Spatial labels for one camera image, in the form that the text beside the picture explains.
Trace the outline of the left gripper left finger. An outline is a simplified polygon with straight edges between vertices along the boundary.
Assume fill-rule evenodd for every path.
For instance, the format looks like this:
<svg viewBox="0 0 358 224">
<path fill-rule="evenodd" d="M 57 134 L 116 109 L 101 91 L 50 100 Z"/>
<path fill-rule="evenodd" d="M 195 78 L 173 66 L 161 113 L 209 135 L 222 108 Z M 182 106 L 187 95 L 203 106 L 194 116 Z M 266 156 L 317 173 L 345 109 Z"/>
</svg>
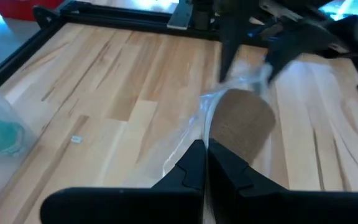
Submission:
<svg viewBox="0 0 358 224">
<path fill-rule="evenodd" d="M 151 188 L 70 187 L 49 195 L 42 224 L 203 224 L 206 149 L 195 140 Z"/>
</svg>

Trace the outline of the clear zip plastic bag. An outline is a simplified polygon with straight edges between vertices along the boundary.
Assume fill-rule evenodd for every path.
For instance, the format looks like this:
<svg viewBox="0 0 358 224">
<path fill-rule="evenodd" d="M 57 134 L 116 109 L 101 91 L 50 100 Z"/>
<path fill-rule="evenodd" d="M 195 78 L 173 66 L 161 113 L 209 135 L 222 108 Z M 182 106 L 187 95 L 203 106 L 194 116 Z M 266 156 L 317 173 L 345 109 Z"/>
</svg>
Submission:
<svg viewBox="0 0 358 224">
<path fill-rule="evenodd" d="M 199 109 L 192 117 L 182 121 L 176 130 L 164 135 L 152 145 L 149 153 L 136 165 L 124 185 L 126 187 L 151 187 L 173 169 L 193 141 L 202 140 L 205 146 L 209 146 L 209 139 L 211 139 L 209 131 L 214 111 L 219 100 L 228 90 L 251 91 L 270 105 L 267 78 L 271 71 L 272 66 L 268 63 L 252 68 L 244 62 L 236 62 L 234 73 L 228 76 L 224 83 L 200 97 Z M 257 161 L 259 156 L 265 157 L 263 160 L 265 167 L 262 169 L 265 175 L 270 173 L 271 133 L 263 149 L 253 161 Z"/>
</svg>

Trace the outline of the black metal table frame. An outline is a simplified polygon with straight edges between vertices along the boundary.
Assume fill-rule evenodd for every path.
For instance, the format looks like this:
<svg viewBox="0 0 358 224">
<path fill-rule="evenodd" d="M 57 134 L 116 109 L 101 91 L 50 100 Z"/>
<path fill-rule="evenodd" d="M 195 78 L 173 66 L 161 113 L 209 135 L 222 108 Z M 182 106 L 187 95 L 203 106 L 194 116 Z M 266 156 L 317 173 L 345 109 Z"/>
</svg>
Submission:
<svg viewBox="0 0 358 224">
<path fill-rule="evenodd" d="M 218 40 L 217 29 L 199 30 L 191 26 L 192 6 L 181 2 L 173 13 L 153 12 L 71 1 L 59 11 L 36 5 L 32 14 L 40 30 L 0 63 L 0 86 L 65 24 L 85 24 L 127 30 L 169 34 L 196 39 Z"/>
</svg>

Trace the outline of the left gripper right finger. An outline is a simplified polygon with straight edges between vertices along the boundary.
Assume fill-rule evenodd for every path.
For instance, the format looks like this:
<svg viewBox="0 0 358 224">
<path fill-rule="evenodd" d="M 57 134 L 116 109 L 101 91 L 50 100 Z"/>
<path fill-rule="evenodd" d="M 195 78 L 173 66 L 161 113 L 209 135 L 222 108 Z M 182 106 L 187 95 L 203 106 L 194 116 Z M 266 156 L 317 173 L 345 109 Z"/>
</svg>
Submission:
<svg viewBox="0 0 358 224">
<path fill-rule="evenodd" d="M 358 224 L 358 192 L 287 190 L 214 139 L 208 171 L 217 224 Z"/>
</svg>

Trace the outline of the red plastic crate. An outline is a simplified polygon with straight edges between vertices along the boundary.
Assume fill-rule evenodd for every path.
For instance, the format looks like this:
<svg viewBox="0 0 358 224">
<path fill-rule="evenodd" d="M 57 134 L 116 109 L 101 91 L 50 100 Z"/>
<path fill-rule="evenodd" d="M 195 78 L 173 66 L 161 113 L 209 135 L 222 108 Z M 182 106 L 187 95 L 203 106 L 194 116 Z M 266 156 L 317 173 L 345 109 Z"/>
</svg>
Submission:
<svg viewBox="0 0 358 224">
<path fill-rule="evenodd" d="M 30 11 L 36 5 L 55 9 L 63 1 L 64 0 L 0 0 L 0 13 Z"/>
</svg>

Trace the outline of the brown elastic bandage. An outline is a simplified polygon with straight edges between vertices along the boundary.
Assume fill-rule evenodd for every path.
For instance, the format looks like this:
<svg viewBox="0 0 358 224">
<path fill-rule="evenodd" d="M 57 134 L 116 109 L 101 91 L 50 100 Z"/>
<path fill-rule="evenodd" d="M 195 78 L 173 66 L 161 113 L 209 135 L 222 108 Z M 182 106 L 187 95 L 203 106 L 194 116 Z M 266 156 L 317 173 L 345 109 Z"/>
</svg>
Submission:
<svg viewBox="0 0 358 224">
<path fill-rule="evenodd" d="M 209 137 L 247 162 L 258 156 L 275 127 L 270 105 L 251 91 L 230 89 L 219 100 Z"/>
</svg>

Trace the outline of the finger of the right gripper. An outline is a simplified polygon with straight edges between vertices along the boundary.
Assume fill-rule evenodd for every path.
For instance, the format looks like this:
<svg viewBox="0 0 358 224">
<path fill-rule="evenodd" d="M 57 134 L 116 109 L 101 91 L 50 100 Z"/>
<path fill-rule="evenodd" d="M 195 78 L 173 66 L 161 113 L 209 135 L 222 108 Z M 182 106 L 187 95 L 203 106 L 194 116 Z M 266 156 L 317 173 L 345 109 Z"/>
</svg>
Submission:
<svg viewBox="0 0 358 224">
<path fill-rule="evenodd" d="M 221 47 L 221 63 L 219 70 L 219 81 L 226 80 L 229 69 L 236 56 L 236 53 L 242 44 L 244 38 L 244 26 L 241 20 L 235 17 L 220 18 L 220 40 Z"/>
<path fill-rule="evenodd" d="M 301 26 L 282 34 L 270 44 L 265 56 L 265 62 L 272 66 L 267 81 L 272 83 L 285 66 L 300 54 L 326 49 L 332 42 L 333 35 L 318 26 Z"/>
</svg>

